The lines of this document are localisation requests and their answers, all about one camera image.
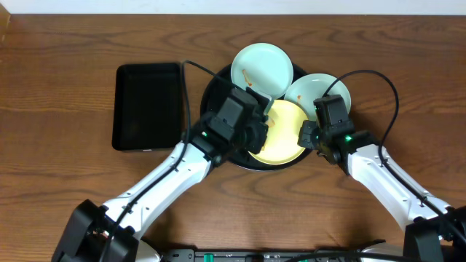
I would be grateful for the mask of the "yellow plate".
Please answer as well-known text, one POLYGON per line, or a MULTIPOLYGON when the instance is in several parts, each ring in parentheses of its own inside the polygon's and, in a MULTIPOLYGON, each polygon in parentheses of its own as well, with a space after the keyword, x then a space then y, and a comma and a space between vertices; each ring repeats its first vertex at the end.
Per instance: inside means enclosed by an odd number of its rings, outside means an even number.
POLYGON ((267 114, 269 127, 265 144, 258 154, 250 155, 261 163, 287 164, 300 156, 305 148, 298 145, 299 132, 305 120, 305 112, 286 100, 275 100, 267 114))

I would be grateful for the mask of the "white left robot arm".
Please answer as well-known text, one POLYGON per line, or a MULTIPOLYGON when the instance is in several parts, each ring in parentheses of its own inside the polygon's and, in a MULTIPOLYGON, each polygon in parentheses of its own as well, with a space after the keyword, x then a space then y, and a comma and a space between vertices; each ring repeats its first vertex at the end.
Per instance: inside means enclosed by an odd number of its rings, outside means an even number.
POLYGON ((160 261, 141 241, 151 224, 193 185, 235 151, 258 153, 269 129, 267 116, 208 112, 158 167, 132 188, 97 206, 83 201, 72 212, 53 261, 160 261))

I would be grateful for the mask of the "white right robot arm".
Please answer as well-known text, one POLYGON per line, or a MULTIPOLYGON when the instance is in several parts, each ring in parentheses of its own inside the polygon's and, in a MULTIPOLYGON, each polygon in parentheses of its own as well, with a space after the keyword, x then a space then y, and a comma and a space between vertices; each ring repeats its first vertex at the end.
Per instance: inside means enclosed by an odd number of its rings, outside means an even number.
POLYGON ((355 131, 352 122, 320 127, 306 120, 298 144, 337 164, 377 198, 404 232, 404 257, 465 260, 465 208, 452 207, 418 184, 369 131, 355 131))

